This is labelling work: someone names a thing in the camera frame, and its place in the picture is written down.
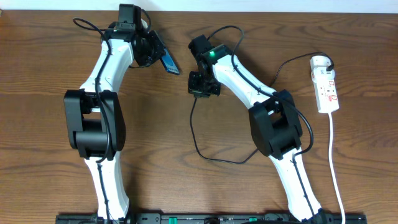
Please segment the blue Galaxy smartphone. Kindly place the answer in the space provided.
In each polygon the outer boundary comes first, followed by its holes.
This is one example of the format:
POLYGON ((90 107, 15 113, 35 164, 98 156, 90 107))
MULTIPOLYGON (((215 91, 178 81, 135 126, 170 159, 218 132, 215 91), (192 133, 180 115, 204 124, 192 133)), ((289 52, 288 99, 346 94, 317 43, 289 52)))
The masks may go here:
POLYGON ((165 48, 164 52, 165 53, 163 54, 163 56, 161 56, 160 61, 162 62, 165 71, 174 75, 180 75, 180 71, 175 64, 173 58, 169 54, 169 51, 165 48))

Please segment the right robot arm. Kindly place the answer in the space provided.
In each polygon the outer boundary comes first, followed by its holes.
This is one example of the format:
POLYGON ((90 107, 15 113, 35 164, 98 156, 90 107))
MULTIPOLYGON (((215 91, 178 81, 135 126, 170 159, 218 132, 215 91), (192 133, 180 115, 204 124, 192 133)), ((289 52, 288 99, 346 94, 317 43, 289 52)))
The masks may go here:
POLYGON ((263 84, 241 65, 235 52, 208 41, 188 45, 198 71, 190 72, 188 91, 195 98, 219 95, 229 88, 248 109, 251 137, 257 150, 274 164, 287 196, 289 212, 300 222, 316 223, 322 206, 312 191, 304 168, 300 138, 308 120, 295 107, 287 90, 263 84))

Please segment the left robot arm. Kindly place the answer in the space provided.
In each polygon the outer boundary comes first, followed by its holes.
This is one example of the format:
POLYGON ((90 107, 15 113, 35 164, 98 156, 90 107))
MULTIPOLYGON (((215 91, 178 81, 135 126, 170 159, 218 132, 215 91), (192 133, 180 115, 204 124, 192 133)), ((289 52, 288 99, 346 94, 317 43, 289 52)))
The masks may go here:
POLYGON ((129 223, 130 201, 121 172, 126 125, 119 89, 132 63, 151 66, 168 52, 144 24, 115 22, 101 36, 101 52, 88 79, 63 99, 70 145, 90 170, 98 210, 90 223, 129 223))

